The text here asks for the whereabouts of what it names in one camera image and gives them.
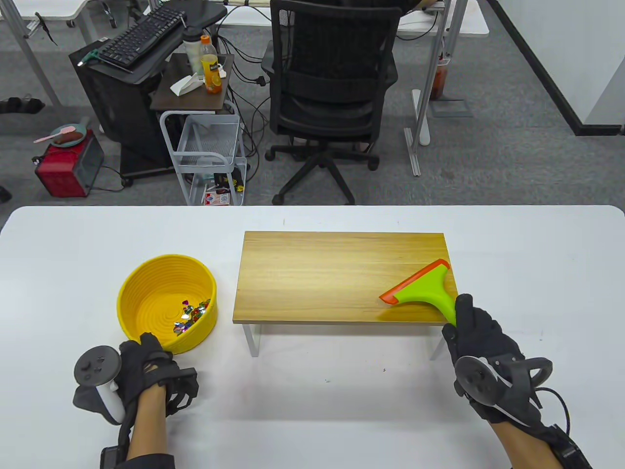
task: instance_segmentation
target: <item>confetti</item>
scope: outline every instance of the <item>confetti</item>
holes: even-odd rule
[[[191,306],[189,304],[189,300],[184,300],[182,303],[181,320],[183,322],[177,321],[174,323],[174,332],[176,335],[187,332],[193,324],[198,322],[198,320],[204,316],[209,305],[211,304],[211,299],[209,298],[206,301],[202,301],[197,308]]]

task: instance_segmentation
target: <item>orange juice bottle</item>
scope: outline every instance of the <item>orange juice bottle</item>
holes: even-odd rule
[[[200,39],[202,41],[202,67],[204,68],[204,82],[206,91],[211,94],[221,93],[221,77],[219,77],[219,66],[217,61],[217,50],[211,44],[211,37],[205,34]]]

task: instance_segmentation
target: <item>shelf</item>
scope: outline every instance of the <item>shelf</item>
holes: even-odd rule
[[[181,173],[229,172],[237,153],[239,116],[201,114],[187,116],[177,150],[171,157]]]
[[[234,165],[241,172],[241,177],[245,181],[248,176],[248,162],[247,158],[236,156],[234,158]],[[189,200],[191,201],[191,205],[203,205],[202,198],[204,197],[204,175],[207,173],[196,173],[193,176],[193,182],[191,183],[191,190],[189,192]],[[243,189],[242,193],[237,193],[237,198],[239,199],[239,203],[237,205],[243,205],[243,199],[245,197],[245,189]],[[230,194],[230,205],[234,205],[234,198],[232,197],[232,193]]]

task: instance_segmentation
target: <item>wooden board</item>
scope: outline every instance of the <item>wooden board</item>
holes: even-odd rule
[[[431,305],[378,298],[437,259],[450,260],[442,233],[247,231],[232,320],[443,324]],[[457,297],[452,271],[445,289]]]

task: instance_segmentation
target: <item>gray carpet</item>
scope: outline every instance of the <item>gray carpet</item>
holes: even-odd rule
[[[413,178],[405,149],[403,127],[414,126],[410,90],[424,81],[429,39],[397,41],[394,56],[399,81],[386,93],[384,117],[375,153],[381,164],[370,172],[366,165],[344,164],[341,172],[358,204],[613,204],[625,208],[625,138],[575,137],[547,92],[531,71],[492,9],[480,2],[491,30],[486,39],[461,38],[447,79],[446,94],[466,97],[473,119],[431,119],[432,144],[421,148],[423,175]],[[114,31],[97,4],[90,4],[101,34]],[[80,47],[77,29],[51,22],[57,48],[39,33],[32,48],[47,71],[61,101],[76,117],[89,112],[89,103],[72,70],[68,53]],[[222,29],[245,52],[260,56],[270,31],[253,28]],[[0,99],[27,93],[47,100],[4,22],[0,22]],[[258,65],[237,60],[252,77]],[[260,103],[268,87],[232,81],[250,102]],[[240,103],[249,122],[252,108]],[[269,102],[262,108],[268,113]],[[54,199],[33,173],[31,157],[42,150],[32,144],[58,125],[50,108],[36,116],[0,116],[0,184],[13,200],[0,205],[0,226],[23,205],[183,204],[173,175],[137,180],[120,193],[93,191],[86,199]],[[106,163],[119,164],[119,145],[102,136]],[[267,129],[261,149],[283,143]],[[252,170],[258,160],[251,161]],[[273,194],[298,169],[286,155],[273,162],[261,158],[260,169],[246,187],[246,204],[270,204]],[[118,188],[117,176],[103,169],[97,185]],[[316,169],[292,193],[286,204],[343,204],[338,187],[324,169]]]

